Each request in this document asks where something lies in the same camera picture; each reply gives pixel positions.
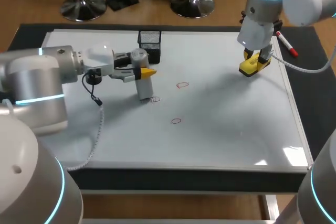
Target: chair base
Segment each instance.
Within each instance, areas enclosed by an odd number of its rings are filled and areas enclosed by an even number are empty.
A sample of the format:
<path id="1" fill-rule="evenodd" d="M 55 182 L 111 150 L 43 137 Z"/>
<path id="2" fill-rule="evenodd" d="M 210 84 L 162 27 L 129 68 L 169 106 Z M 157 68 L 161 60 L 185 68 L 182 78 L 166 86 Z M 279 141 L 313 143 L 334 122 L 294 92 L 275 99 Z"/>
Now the chair base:
<path id="1" fill-rule="evenodd" d="M 68 20 L 89 21 L 105 13 L 106 2 L 105 0 L 65 0 L 60 11 Z"/>
<path id="2" fill-rule="evenodd" d="M 177 0 L 171 3 L 174 13 L 185 18 L 202 18 L 215 9 L 214 0 Z"/>

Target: black mesh pen holder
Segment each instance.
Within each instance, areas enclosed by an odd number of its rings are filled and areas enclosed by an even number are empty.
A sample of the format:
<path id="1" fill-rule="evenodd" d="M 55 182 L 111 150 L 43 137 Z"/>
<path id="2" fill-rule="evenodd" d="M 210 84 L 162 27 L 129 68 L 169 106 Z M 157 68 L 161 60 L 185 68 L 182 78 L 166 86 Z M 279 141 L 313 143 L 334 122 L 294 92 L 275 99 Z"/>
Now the black mesh pen holder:
<path id="1" fill-rule="evenodd" d="M 139 31 L 139 48 L 148 53 L 150 64 L 159 64 L 161 56 L 161 31 Z"/>

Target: white table surface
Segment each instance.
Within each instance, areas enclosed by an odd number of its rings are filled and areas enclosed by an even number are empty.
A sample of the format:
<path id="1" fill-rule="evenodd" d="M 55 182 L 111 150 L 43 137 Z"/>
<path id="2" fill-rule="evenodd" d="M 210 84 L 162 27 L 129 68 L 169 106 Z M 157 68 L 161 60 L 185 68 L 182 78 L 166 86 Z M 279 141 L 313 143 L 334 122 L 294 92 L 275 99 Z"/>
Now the white table surface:
<path id="1" fill-rule="evenodd" d="M 238 33 L 163 32 L 153 65 L 156 103 L 142 103 L 135 83 L 104 78 L 101 142 L 88 167 L 259 170 L 305 173 L 312 163 L 283 65 L 247 78 L 239 71 Z M 108 41 L 114 52 L 138 48 L 137 31 L 57 30 L 44 46 L 75 51 Z M 272 39 L 281 57 L 276 38 Z M 188 82 L 185 88 L 177 88 Z M 83 162 L 99 123 L 97 105 L 77 83 L 64 85 L 69 127 L 43 142 L 65 165 Z M 171 124 L 181 119 L 179 124 Z"/>

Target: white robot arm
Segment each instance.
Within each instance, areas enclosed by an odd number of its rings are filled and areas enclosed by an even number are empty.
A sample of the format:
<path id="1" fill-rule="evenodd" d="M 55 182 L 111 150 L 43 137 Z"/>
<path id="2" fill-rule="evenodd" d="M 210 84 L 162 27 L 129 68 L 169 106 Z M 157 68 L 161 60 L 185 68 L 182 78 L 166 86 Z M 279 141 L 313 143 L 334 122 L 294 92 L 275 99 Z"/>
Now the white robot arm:
<path id="1" fill-rule="evenodd" d="M 120 68 L 127 65 L 133 69 Z M 15 115 L 36 135 L 59 132 L 67 127 L 62 84 L 85 73 L 95 84 L 104 76 L 135 81 L 140 100 L 153 96 L 150 76 L 156 71 L 149 69 L 144 49 L 114 54 L 105 42 L 77 53 L 71 46 L 9 51 L 0 54 L 0 91 L 10 92 L 15 102 L 9 108 L 0 104 L 0 115 Z"/>
<path id="2" fill-rule="evenodd" d="M 297 26 L 308 26 L 336 16 L 336 0 L 247 0 L 238 42 L 245 47 L 245 61 L 255 50 L 261 52 L 255 67 L 240 65 L 240 72 L 246 76 L 250 77 L 270 64 L 273 23 L 279 20 L 282 8 L 289 21 Z"/>

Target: yellow object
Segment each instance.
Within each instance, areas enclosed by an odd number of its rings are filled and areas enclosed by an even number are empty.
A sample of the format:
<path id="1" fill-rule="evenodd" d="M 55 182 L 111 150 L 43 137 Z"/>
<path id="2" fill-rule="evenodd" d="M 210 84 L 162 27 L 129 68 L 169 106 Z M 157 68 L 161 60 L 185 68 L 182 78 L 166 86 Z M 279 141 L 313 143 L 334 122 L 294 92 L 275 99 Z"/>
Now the yellow object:
<path id="1" fill-rule="evenodd" d="M 141 69 L 141 79 L 149 78 L 150 76 L 152 76 L 154 74 L 156 74 L 155 69 L 151 69 L 151 68 L 142 68 Z"/>
<path id="2" fill-rule="evenodd" d="M 259 58 L 259 53 L 253 55 L 248 60 L 243 61 L 239 65 L 239 72 L 241 72 L 243 75 L 247 77 L 251 77 L 255 75 L 257 72 L 262 71 L 271 62 L 271 59 L 269 59 L 266 63 L 262 64 L 258 62 L 258 58 Z"/>
<path id="3" fill-rule="evenodd" d="M 258 72 L 262 71 L 265 67 L 267 67 L 270 63 L 271 63 L 271 59 L 270 58 L 266 63 L 262 64 L 260 62 L 258 62 L 258 66 L 257 66 L 257 70 Z"/>

